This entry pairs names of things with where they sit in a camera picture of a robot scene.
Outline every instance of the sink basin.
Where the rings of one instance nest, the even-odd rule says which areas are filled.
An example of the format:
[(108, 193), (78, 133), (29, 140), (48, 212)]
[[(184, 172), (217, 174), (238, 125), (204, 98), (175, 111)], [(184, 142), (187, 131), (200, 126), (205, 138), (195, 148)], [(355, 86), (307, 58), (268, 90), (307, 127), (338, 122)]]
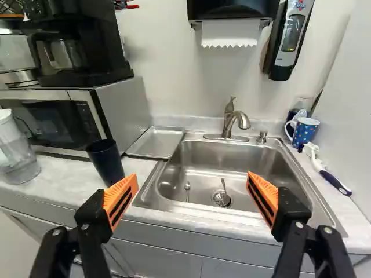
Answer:
[[(344, 235), (322, 196), (278, 138), (257, 144), (255, 137), (249, 142), (231, 142), (187, 133), (172, 158), (157, 164), (133, 205), (225, 221), (235, 221), (230, 216), (262, 219), (246, 190), (248, 171), (295, 193), (313, 212), (309, 225), (333, 226)], [(214, 201), (215, 194), (224, 193), (222, 178), (231, 198), (228, 207)], [(188, 202), (186, 182), (190, 184)]]

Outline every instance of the coffee maker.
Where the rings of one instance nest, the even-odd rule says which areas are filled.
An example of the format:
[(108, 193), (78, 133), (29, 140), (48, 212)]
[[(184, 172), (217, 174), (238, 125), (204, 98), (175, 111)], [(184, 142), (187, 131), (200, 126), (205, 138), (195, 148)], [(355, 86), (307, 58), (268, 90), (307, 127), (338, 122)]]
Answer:
[(23, 0), (42, 87), (91, 87), (134, 77), (111, 0)]

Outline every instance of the blue polka dot mug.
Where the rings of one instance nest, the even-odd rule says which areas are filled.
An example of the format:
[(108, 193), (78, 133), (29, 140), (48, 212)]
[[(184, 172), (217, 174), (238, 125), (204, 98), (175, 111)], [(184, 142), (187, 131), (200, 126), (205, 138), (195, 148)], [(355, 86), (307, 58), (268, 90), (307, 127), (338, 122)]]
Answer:
[[(288, 133), (287, 126), (293, 123), (295, 125), (295, 131), (291, 137)], [(291, 146), (298, 148), (300, 145), (306, 144), (313, 139), (313, 136), (319, 126), (319, 121), (306, 117), (297, 118), (297, 122), (290, 120), (285, 125), (285, 133), (291, 141)]]

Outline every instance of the black cup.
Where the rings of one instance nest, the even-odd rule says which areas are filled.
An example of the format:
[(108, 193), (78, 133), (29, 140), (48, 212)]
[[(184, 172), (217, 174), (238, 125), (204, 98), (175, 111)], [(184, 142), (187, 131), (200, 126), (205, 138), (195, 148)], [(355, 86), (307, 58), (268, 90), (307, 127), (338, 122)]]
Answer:
[(115, 140), (95, 141), (86, 147), (86, 152), (107, 187), (125, 178)]

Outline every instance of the white countertop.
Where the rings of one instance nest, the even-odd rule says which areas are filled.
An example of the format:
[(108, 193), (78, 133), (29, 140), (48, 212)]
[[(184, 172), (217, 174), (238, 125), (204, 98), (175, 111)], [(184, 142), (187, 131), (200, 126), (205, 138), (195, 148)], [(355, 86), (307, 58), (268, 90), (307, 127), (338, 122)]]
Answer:
[[(289, 144), (287, 146), (346, 230), (348, 237), (344, 238), (344, 242), (348, 252), (353, 254), (371, 254), (371, 224), (366, 217), (350, 198), (343, 196), (313, 170), (307, 155), (297, 153)], [(97, 189), (106, 188), (90, 162), (43, 155), (38, 155), (38, 162), (42, 167), (39, 176), (23, 185), (8, 185), (0, 182), (0, 190), (7, 190), (34, 200), (76, 209)], [(139, 187), (144, 184), (156, 162), (156, 160), (133, 159), (129, 157), (122, 159), (126, 175), (137, 174)], [(270, 230), (263, 219), (249, 221), (247, 225), (243, 221), (241, 223), (230, 223), (226, 220), (223, 221), (222, 218), (211, 220), (203, 218), (202, 215), (174, 214), (134, 206), (128, 208), (124, 219), (233, 239), (279, 245), (271, 236)]]

